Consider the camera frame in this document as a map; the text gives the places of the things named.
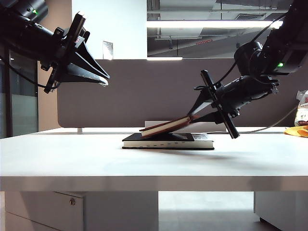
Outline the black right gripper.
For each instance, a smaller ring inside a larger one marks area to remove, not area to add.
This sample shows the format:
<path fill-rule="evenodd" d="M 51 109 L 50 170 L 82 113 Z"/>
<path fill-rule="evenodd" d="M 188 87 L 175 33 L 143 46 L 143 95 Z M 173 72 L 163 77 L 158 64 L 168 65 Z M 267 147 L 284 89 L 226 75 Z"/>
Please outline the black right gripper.
<path fill-rule="evenodd" d="M 216 111 L 193 119 L 191 123 L 223 123 L 231 138 L 238 138 L 239 132 L 235 128 L 232 119 L 239 115 L 240 107 L 251 101 L 248 97 L 248 93 L 241 89 L 240 82 L 233 82 L 228 86 L 222 86 L 221 84 L 215 86 L 206 70 L 201 71 L 201 76 L 205 82 L 205 88 L 200 92 L 187 115 L 195 115 L 208 105 L 212 105 Z"/>

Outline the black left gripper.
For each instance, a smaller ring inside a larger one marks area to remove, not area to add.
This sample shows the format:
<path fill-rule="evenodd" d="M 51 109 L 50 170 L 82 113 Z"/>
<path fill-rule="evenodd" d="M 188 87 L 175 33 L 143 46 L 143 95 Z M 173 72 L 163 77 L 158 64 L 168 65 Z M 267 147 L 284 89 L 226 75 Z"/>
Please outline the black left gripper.
<path fill-rule="evenodd" d="M 65 32 L 57 27 L 51 37 L 51 52 L 40 61 L 41 69 L 48 71 L 52 68 L 50 77 L 44 87 L 49 93 L 61 82 L 89 82 L 108 86 L 109 74 L 95 61 L 89 53 L 84 35 L 84 12 L 78 12 Z"/>

